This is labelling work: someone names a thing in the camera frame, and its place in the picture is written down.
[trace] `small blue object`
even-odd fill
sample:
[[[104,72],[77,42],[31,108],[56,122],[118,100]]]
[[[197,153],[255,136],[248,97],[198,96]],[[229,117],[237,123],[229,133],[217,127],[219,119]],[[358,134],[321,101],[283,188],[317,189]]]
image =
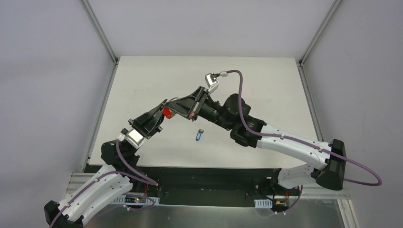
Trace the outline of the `small blue object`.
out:
[[[200,140],[200,138],[201,138],[203,132],[204,132],[203,129],[199,129],[199,131],[197,132],[197,135],[196,135],[196,141],[199,141],[199,140]]]

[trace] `gray wall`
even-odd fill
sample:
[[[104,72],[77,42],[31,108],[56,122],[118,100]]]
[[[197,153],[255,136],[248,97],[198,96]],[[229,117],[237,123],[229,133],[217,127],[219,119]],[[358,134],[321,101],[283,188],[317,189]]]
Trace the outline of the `gray wall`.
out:
[[[79,1],[0,3],[0,227],[47,227],[79,171],[112,63]]]
[[[383,177],[380,187],[348,185],[363,228],[403,226],[402,55],[403,1],[346,0],[305,64],[324,138]]]
[[[333,0],[90,0],[117,55],[301,58]]]

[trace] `metal frame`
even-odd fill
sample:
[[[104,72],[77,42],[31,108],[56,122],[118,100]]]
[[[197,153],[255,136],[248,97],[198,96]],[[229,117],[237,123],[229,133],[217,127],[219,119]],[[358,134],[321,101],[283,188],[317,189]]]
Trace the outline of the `metal frame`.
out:
[[[345,228],[360,228],[351,199],[338,199]]]
[[[101,126],[102,116],[104,115],[106,103],[108,101],[109,93],[111,92],[112,83],[113,83],[113,80],[115,78],[115,74],[116,74],[118,64],[119,64],[119,61],[117,61],[116,64],[114,65],[114,67],[112,69],[111,76],[110,76],[109,81],[108,81],[108,85],[106,86],[105,93],[103,95],[102,102],[101,102],[101,108],[99,110],[98,115],[96,116],[96,123],[95,123],[95,126],[93,128],[93,134],[91,136],[91,140],[90,140],[88,146],[86,147],[85,157],[84,157],[83,161],[81,162],[80,170],[82,172],[84,172],[84,170],[85,170],[85,168],[86,168],[86,166],[88,164],[88,160],[91,158],[92,149],[94,148],[95,139],[96,139],[96,136],[98,135],[99,127]]]
[[[100,120],[102,119],[102,115],[103,115],[105,107],[106,107],[106,102],[107,102],[107,99],[109,97],[109,93],[110,93],[110,90],[112,87],[113,79],[116,74],[117,65],[118,65],[118,57],[114,53],[88,0],[80,0],[80,2],[83,6],[84,11],[88,15],[88,18],[89,18],[91,24],[93,25],[94,30],[98,35],[98,38],[102,42],[105,50],[109,54],[109,56],[114,64],[107,88],[105,89],[104,97],[102,100],[102,105],[99,110],[98,116],[96,118],[96,125],[94,127],[93,135],[91,137],[90,144],[87,147],[87,154],[85,156],[85,160],[82,165],[82,171],[84,171],[87,161],[88,161],[88,159],[90,159],[90,153],[94,147],[95,138],[97,136],[100,122],[101,122]],[[315,104],[312,99],[312,94],[309,90],[309,85],[308,85],[303,68],[304,68],[304,64],[305,64],[306,60],[309,58],[309,56],[312,53],[313,49],[315,48],[316,44],[320,40],[320,37],[323,35],[326,27],[328,26],[329,22],[331,21],[331,19],[334,16],[336,10],[339,8],[339,6],[341,5],[342,2],[343,2],[343,0],[334,0],[332,6],[330,7],[325,18],[323,19],[322,23],[320,24],[318,30],[316,31],[315,35],[313,36],[309,46],[307,47],[303,57],[298,61],[298,64],[297,64],[298,71],[299,71],[299,74],[301,77],[301,82],[302,82],[304,92],[306,95],[306,99],[308,102],[308,106],[309,106],[309,109],[311,112],[312,121],[314,123],[314,128],[315,128],[315,131],[317,134],[317,138],[321,141],[323,141],[323,135],[320,130],[319,121],[318,121],[316,110],[315,110]],[[66,191],[66,196],[68,196],[70,193],[77,190],[83,183],[85,183],[87,180],[89,180],[92,176],[93,176],[92,173],[72,173],[71,179],[68,184],[67,191]],[[303,199],[333,199],[333,200],[337,199],[339,207],[340,207],[340,213],[342,215],[345,227],[346,228],[359,228],[358,221],[357,221],[357,218],[355,215],[355,211],[354,211],[352,202],[350,200],[350,195],[348,194],[347,189],[343,189],[342,191],[332,191],[332,190],[326,190],[321,187],[306,186],[304,188],[301,198],[303,198]]]
[[[118,62],[118,57],[116,56],[115,52],[113,51],[113,49],[111,47],[111,44],[109,43],[108,39],[106,38],[104,30],[102,29],[101,25],[99,24],[99,21],[96,18],[96,15],[94,13],[94,10],[92,9],[88,0],[80,0],[80,3],[83,6],[83,9],[87,14],[89,21],[91,22],[92,26],[94,27],[94,30],[95,30],[96,34],[98,35],[99,40],[102,42],[102,45],[104,45],[105,50],[108,52],[114,65],[116,65]]]
[[[300,60],[300,64],[302,67],[304,66],[305,62],[307,61],[309,55],[311,54],[312,50],[316,46],[316,44],[319,41],[319,38],[322,36],[323,32],[325,31],[326,27],[328,26],[330,20],[333,18],[336,10],[340,6],[340,4],[343,2],[343,0],[335,0],[330,7],[329,11],[327,12],[325,18],[323,19],[322,23],[320,24],[318,30],[316,31],[314,37],[312,38],[311,43],[309,44],[307,50],[305,51],[304,55],[302,56]]]

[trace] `red object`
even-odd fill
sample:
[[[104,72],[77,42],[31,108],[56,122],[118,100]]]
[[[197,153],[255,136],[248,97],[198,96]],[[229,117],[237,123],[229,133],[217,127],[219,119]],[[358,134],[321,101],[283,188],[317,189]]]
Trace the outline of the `red object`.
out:
[[[289,192],[286,192],[286,199],[284,201],[287,201],[289,199]]]
[[[171,119],[173,117],[171,110],[169,110],[168,108],[163,109],[163,114],[168,119]]]
[[[145,190],[144,190],[144,196],[147,195],[147,191],[148,191],[148,184],[145,184]]]

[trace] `white table surface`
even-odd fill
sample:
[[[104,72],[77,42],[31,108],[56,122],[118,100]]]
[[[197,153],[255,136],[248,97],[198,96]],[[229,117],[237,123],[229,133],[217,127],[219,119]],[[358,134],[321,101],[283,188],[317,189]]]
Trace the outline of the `white table surface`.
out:
[[[238,69],[243,73],[242,98],[250,115],[284,131],[315,140],[315,130],[293,58],[130,57],[120,58],[89,164],[103,164],[101,145],[115,139],[127,120],[157,106],[163,99],[183,97],[206,87],[208,72]],[[212,94],[221,105],[238,92],[239,77],[219,78]],[[165,119],[162,132],[137,151],[138,165],[167,167],[290,168],[303,162],[279,152],[243,147],[230,132],[199,117]],[[200,141],[197,131],[204,130]]]

